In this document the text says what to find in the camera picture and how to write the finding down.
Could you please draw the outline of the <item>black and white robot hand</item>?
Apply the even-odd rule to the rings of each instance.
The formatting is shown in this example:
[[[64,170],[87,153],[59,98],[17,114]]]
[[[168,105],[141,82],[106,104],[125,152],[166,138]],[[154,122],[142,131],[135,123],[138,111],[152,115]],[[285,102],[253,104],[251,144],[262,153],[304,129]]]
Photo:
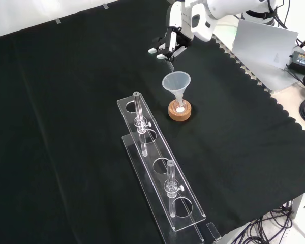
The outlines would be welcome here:
[[[204,42],[212,38],[217,21],[210,17],[207,3],[186,3],[188,1],[175,1],[167,9],[166,32],[163,37],[154,39],[148,50],[159,60],[173,61],[195,37]]]

